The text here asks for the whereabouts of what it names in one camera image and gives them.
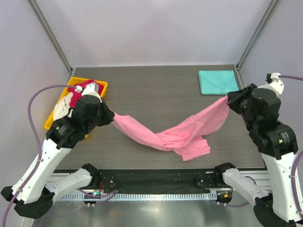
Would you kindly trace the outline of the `pink t shirt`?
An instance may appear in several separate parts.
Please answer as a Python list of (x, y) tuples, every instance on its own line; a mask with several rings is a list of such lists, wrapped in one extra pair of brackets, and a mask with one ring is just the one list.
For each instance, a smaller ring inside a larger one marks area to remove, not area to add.
[(224, 96), (206, 109), (188, 117), (180, 124), (154, 133), (129, 115), (115, 114), (113, 125), (135, 142), (162, 151), (174, 151), (183, 161), (210, 153), (205, 135), (212, 134), (224, 125), (229, 107)]

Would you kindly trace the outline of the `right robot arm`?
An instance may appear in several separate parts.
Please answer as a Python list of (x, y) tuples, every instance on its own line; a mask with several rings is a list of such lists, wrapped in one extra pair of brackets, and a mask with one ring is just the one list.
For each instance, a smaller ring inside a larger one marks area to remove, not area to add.
[(228, 185), (246, 199), (264, 227), (295, 227), (303, 223), (295, 178), (299, 158), (296, 135), (278, 120), (283, 90), (283, 83), (278, 82), (260, 87), (251, 84), (227, 94), (227, 105), (241, 115), (249, 137), (261, 153), (271, 191), (257, 187), (231, 163), (216, 166), (213, 175), (217, 186)]

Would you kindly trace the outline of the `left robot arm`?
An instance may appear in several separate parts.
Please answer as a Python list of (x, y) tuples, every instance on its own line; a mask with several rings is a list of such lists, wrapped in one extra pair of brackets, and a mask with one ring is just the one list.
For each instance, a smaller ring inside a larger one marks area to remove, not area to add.
[(55, 182), (49, 183), (48, 179), (79, 141), (95, 127), (110, 124), (114, 116), (101, 98), (84, 95), (70, 117), (53, 122), (43, 141), (42, 153), (15, 185), (1, 191), (6, 201), (15, 204), (18, 215), (38, 219), (68, 193), (82, 187), (96, 189), (100, 185), (100, 172), (91, 164), (84, 164), (75, 173)]

